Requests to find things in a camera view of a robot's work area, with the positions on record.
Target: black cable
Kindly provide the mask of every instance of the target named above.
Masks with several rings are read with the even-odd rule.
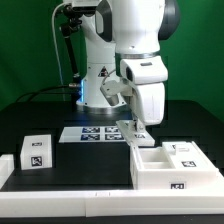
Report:
[[[22,99],[23,97],[25,97],[25,96],[28,96],[28,95],[31,95],[31,94],[34,94],[34,92],[31,92],[31,93],[26,93],[26,94],[23,94],[22,96],[20,96],[16,101],[15,101],[15,103],[18,103],[19,101],[20,101],[20,99]],[[39,95],[63,95],[63,94],[65,94],[65,95],[74,95],[74,94],[77,94],[77,92],[61,92],[61,93],[52,93],[52,92],[50,92],[50,93],[39,93]]]
[[[52,86],[52,87],[48,87],[48,88],[44,88],[44,89],[41,89],[35,93],[33,93],[28,99],[27,99],[27,102],[30,102],[32,101],[32,99],[34,97],[36,97],[37,95],[39,95],[40,93],[43,93],[43,92],[46,92],[46,91],[50,91],[50,90],[55,90],[55,89],[64,89],[64,88],[69,88],[68,85],[60,85],[60,86]]]

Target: small white cube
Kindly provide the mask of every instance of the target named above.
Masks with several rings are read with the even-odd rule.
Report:
[[[20,160],[22,170],[52,167],[51,135],[25,136]]]

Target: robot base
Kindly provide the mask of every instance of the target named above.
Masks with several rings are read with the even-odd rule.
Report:
[[[77,110],[82,112],[88,112],[93,114],[116,114],[122,111],[128,111],[128,106],[122,105],[118,107],[92,107],[85,105],[85,103],[77,102]]]

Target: white edge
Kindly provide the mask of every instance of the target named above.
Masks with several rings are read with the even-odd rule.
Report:
[[[194,190],[0,193],[0,217],[224,214],[224,181]]]

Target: white container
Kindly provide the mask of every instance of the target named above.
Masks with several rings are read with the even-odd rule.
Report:
[[[130,170],[138,190],[203,188],[215,184],[220,175],[194,142],[164,142],[158,148],[132,146]]]

